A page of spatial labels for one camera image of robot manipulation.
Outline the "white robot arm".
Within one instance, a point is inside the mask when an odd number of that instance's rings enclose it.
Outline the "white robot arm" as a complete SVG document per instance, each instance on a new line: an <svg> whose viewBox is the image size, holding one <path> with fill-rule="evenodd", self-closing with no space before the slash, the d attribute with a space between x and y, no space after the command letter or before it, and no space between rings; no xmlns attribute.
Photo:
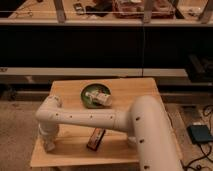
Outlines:
<svg viewBox="0 0 213 171"><path fill-rule="evenodd" d="M136 98L126 111L71 110L61 104L57 96L48 96L36 112L46 152L55 148L59 124L97 127L127 133L137 146L140 171L182 171L165 108L153 96Z"/></svg>

